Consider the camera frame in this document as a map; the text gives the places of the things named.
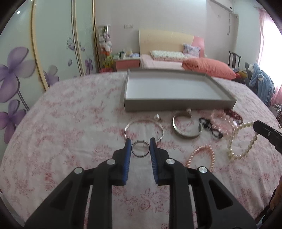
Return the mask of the thin silver bangle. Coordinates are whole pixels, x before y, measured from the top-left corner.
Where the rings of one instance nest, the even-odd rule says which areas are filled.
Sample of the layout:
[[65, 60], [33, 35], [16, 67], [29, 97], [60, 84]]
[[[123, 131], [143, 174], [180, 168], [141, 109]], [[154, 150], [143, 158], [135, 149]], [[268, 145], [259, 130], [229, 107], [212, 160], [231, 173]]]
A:
[[135, 118], [129, 121], [123, 131], [125, 139], [149, 140], [151, 137], [154, 137], [156, 143], [162, 141], [164, 133], [165, 130], [160, 121], [145, 117]]

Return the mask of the blue plush clothing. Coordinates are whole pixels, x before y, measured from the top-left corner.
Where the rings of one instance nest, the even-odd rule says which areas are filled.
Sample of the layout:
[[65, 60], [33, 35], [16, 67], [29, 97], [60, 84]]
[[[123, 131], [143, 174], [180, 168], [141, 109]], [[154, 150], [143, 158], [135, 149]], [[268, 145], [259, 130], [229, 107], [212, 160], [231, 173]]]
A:
[[261, 70], [255, 63], [253, 65], [253, 72], [249, 85], [253, 87], [256, 83], [258, 83], [257, 96], [267, 107], [269, 107], [271, 99], [276, 93], [275, 86], [270, 76]]

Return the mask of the dark wooden chair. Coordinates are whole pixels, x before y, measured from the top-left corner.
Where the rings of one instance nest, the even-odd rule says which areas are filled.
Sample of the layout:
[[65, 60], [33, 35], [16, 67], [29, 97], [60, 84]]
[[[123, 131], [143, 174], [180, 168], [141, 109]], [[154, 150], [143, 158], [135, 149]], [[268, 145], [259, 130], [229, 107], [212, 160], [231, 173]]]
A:
[[241, 56], [229, 51], [228, 66], [232, 69], [240, 67]]

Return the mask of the orange pillow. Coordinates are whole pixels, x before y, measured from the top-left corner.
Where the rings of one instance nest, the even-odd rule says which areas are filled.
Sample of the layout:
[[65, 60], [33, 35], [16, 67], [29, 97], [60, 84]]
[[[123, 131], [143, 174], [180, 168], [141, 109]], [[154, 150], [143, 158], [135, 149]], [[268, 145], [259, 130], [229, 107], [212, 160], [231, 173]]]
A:
[[182, 62], [186, 71], [204, 73], [211, 77], [233, 80], [236, 74], [224, 62], [209, 58], [190, 58]]

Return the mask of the pink floral bedsheet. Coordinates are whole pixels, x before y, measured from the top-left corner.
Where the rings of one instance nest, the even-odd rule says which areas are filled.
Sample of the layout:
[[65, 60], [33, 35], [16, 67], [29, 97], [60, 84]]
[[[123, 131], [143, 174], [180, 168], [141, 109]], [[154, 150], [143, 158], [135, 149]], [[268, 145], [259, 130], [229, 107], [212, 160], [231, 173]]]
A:
[[[17, 126], [1, 163], [1, 190], [24, 222], [73, 169], [95, 168], [123, 148], [124, 128], [131, 120], [154, 117], [124, 111], [125, 79], [126, 73], [108, 73], [56, 83]], [[243, 122], [261, 120], [281, 131], [248, 87], [214, 79], [236, 98], [234, 110]], [[174, 113], [158, 113], [164, 128], [158, 146], [185, 165], [196, 148], [211, 145], [216, 155], [213, 174], [256, 218], [279, 184], [281, 154], [258, 136], [246, 158], [231, 161], [225, 137], [216, 140], [206, 130], [197, 139], [176, 136], [171, 127]], [[112, 197], [113, 228], [168, 228], [169, 187], [155, 184], [150, 155], [131, 155], [127, 184], [113, 187]]]

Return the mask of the pearl earring left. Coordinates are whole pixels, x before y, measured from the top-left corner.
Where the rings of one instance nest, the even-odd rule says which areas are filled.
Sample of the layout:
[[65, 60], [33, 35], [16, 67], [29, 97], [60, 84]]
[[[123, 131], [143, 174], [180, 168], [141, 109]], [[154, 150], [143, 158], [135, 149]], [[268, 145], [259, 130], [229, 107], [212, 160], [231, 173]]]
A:
[[157, 122], [159, 122], [159, 121], [161, 120], [160, 115], [159, 115], [159, 114], [156, 114], [156, 115], [154, 116], [154, 120], [157, 121]]

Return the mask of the small patterned cushion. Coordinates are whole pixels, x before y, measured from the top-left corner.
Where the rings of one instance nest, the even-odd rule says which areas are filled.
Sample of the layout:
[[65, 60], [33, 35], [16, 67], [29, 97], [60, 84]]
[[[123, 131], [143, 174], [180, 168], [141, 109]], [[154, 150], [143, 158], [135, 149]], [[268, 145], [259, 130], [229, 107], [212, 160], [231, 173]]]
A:
[[196, 58], [200, 57], [200, 47], [192, 46], [190, 44], [183, 44], [183, 53], [184, 55], [193, 56]]

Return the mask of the floral white pillow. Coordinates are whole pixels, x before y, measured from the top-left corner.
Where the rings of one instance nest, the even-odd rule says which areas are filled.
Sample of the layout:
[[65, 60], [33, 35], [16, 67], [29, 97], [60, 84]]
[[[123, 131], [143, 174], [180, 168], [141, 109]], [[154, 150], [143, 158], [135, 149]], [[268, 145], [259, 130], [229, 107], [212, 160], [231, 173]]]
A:
[[151, 56], [156, 61], [178, 61], [182, 62], [187, 57], [179, 51], [151, 51]]

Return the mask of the grey cardboard tray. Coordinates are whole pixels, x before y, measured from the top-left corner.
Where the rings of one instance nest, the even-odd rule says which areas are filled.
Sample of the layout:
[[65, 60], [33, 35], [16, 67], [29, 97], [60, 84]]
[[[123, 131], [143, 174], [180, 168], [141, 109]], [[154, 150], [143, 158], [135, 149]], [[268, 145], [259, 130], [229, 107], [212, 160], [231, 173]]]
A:
[[212, 77], [179, 70], [129, 69], [126, 112], [232, 109], [236, 99]]

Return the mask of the pink bed mattress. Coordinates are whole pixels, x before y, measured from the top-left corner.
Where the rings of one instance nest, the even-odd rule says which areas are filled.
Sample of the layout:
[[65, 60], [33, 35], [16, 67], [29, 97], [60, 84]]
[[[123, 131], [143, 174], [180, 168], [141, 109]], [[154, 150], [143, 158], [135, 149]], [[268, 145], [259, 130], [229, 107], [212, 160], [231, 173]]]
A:
[[180, 71], [185, 70], [181, 62], [157, 61], [147, 54], [142, 54], [140, 56], [140, 64], [141, 64], [141, 68], [144, 69], [169, 69], [169, 70], [180, 70]]

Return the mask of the plush toy display tube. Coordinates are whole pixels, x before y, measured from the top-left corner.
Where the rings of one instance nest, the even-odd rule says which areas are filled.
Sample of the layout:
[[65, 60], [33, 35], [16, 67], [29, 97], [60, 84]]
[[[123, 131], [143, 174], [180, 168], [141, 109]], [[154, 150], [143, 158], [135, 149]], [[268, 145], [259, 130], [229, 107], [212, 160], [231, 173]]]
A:
[[110, 37], [110, 25], [98, 27], [97, 41], [99, 52], [99, 71], [107, 72], [113, 66], [113, 51]]

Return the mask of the pink nightstand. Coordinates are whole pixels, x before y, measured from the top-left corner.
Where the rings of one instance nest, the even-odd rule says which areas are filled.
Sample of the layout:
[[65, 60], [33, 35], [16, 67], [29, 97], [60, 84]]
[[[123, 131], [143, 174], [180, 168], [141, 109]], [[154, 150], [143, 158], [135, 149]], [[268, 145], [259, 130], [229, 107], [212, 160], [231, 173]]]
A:
[[127, 69], [135, 69], [140, 67], [140, 58], [125, 58], [115, 60], [115, 70], [127, 71]]

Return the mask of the beige pink headboard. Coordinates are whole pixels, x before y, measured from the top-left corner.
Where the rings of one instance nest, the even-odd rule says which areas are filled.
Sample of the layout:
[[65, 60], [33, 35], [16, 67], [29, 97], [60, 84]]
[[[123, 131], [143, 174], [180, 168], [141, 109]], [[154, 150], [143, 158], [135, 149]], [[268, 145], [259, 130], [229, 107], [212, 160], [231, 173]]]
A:
[[140, 55], [149, 55], [153, 50], [182, 52], [184, 43], [200, 47], [200, 57], [205, 56], [205, 41], [201, 37], [166, 30], [139, 30]]

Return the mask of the white mug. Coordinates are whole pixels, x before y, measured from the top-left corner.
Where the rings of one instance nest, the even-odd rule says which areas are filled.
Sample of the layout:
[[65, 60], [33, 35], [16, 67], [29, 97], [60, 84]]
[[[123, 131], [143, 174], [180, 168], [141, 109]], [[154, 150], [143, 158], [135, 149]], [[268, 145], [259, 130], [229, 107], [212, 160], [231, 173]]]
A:
[[126, 53], [124, 51], [121, 51], [119, 55], [121, 59], [124, 59], [126, 57]]

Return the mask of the floral sliding wardrobe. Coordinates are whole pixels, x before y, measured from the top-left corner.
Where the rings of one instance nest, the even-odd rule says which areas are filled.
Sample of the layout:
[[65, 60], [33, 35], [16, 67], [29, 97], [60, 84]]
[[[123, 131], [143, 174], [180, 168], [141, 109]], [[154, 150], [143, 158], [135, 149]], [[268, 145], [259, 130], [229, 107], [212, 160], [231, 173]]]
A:
[[1, 1], [1, 146], [55, 83], [98, 70], [94, 1]]

